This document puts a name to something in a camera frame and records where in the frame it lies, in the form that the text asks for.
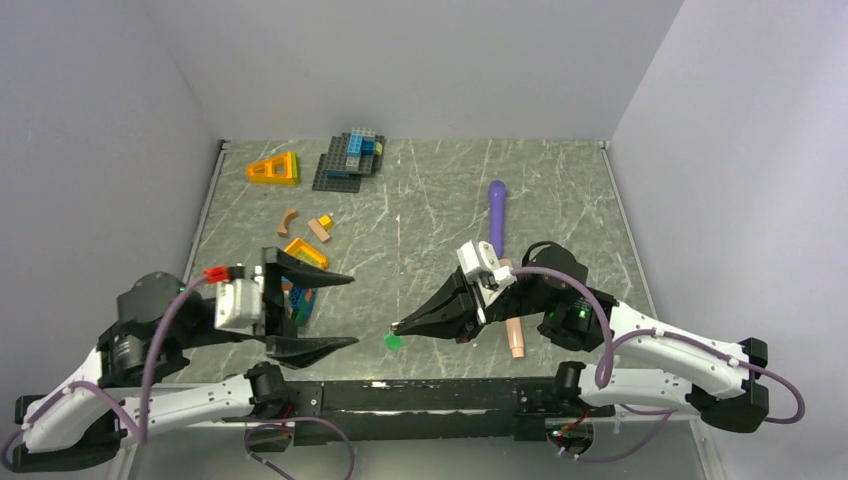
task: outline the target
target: orange arch block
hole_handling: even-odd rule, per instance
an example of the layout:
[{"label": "orange arch block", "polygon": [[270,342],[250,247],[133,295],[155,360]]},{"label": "orange arch block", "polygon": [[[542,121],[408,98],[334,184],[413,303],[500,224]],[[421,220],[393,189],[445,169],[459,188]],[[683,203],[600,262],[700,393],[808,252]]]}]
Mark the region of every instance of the orange arch block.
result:
[{"label": "orange arch block", "polygon": [[274,185],[298,185],[300,183],[297,155],[294,152],[281,153],[251,163],[245,168],[245,173],[247,179],[252,183]]}]

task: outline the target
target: blue block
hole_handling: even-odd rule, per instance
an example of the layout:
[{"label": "blue block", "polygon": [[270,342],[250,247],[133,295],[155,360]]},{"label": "blue block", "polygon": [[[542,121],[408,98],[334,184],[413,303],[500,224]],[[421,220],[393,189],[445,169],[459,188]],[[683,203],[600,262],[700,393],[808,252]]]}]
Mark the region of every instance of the blue block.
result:
[{"label": "blue block", "polygon": [[350,142],[347,144],[348,157],[362,156],[362,135],[351,135]]},{"label": "blue block", "polygon": [[291,305],[292,309],[291,318],[297,326],[302,327],[309,320],[312,307],[315,306],[315,296],[318,294],[318,290],[314,288],[295,287],[286,277],[282,277],[282,281],[284,286],[289,285],[292,287],[289,290],[289,305]]}]

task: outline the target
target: purple stick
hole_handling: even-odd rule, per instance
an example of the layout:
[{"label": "purple stick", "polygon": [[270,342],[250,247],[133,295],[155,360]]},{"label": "purple stick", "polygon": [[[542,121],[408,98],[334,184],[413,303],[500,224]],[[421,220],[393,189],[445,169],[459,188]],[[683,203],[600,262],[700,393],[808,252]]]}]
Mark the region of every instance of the purple stick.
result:
[{"label": "purple stick", "polygon": [[503,226],[506,207],[506,185],[495,180],[489,184],[489,242],[498,258],[503,257]]}]

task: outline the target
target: marble-patterned floor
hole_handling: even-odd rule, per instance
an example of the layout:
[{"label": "marble-patterned floor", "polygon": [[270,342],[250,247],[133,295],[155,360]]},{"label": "marble-patterned floor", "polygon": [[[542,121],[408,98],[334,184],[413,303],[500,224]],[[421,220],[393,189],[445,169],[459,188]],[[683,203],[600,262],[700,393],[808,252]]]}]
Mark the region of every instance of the marble-patterned floor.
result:
[{"label": "marble-patterned floor", "polygon": [[[505,256],[519,260],[531,243],[554,240],[588,265],[590,286],[649,313],[645,286],[595,141],[392,140],[382,172],[363,179],[358,194],[313,192],[326,141],[230,142],[200,239],[194,273],[220,264],[253,265],[264,246],[285,247],[276,234],[288,207],[290,225],[330,259],[330,270],[356,277],[322,289],[303,336],[355,336],[360,342],[316,365],[285,371],[293,380],[472,378],[551,375],[563,360],[597,361],[598,353],[552,346],[526,318],[526,357],[513,360],[503,325],[483,330],[473,344],[404,338],[388,350],[389,324],[418,308],[456,269],[455,250],[488,236],[488,185],[509,191]],[[253,185],[244,167],[284,151],[297,153],[297,187]],[[321,243],[306,225],[333,214],[332,240]],[[211,296],[210,289],[204,291]],[[246,342],[189,352],[191,365],[167,381],[212,382],[265,360],[263,345]],[[641,366],[624,360],[620,366]]]}]

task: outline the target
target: wooden block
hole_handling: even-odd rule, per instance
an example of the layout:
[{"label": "wooden block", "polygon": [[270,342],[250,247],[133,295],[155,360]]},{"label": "wooden block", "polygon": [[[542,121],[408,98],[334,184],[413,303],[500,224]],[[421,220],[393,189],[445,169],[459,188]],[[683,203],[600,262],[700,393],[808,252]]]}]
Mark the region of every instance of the wooden block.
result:
[{"label": "wooden block", "polygon": [[277,235],[283,238],[289,238],[289,222],[297,218],[297,215],[297,210],[287,208],[286,213],[283,214],[283,219],[280,220],[280,226],[277,227]]},{"label": "wooden block", "polygon": [[318,237],[318,240],[321,240],[321,243],[327,243],[330,241],[330,234],[327,233],[326,230],[324,230],[324,227],[322,227],[321,224],[318,223],[318,220],[313,218],[312,220],[306,222],[306,224],[309,225],[309,228],[312,230],[312,233],[314,233],[315,236]]}]

